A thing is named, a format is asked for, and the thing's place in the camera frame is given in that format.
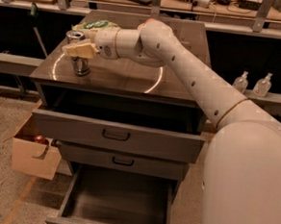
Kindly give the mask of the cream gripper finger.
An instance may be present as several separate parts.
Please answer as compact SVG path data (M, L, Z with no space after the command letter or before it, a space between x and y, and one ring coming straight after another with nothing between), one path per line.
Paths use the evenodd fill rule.
M96 31L89 30L89 29L79 29L79 32L83 33L85 38L89 39L90 41L94 41L94 38L97 35Z
M70 43L67 46L64 46L62 50L64 54L73 58L93 59L98 54L96 45L87 42L81 44Z

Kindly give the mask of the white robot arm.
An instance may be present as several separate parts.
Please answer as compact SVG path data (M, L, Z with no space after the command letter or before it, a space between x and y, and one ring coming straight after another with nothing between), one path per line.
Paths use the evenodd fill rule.
M204 162L201 224L281 224L281 123L150 19L137 29L105 27L63 48L68 56L168 65L217 133Z

